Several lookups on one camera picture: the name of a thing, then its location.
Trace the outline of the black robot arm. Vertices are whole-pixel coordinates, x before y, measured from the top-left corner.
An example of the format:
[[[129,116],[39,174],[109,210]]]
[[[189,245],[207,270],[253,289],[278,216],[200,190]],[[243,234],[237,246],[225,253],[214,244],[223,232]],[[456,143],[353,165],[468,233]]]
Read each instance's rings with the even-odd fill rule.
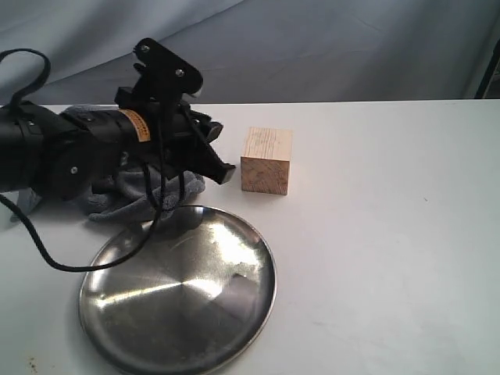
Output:
[[[57,114],[32,102],[1,109],[1,190],[70,200],[132,163],[173,178],[184,171],[225,184],[235,167],[211,147],[223,129],[181,98],[162,104],[118,90],[116,108]]]

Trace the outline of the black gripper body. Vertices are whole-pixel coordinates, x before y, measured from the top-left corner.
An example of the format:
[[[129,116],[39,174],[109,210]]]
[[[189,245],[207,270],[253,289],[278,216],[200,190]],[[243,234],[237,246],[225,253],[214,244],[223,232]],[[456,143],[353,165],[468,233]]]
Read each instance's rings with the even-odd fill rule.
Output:
[[[161,178],[207,174],[207,115],[182,99],[134,100],[119,89],[118,107],[70,106],[42,112],[42,194],[70,200],[129,165]]]

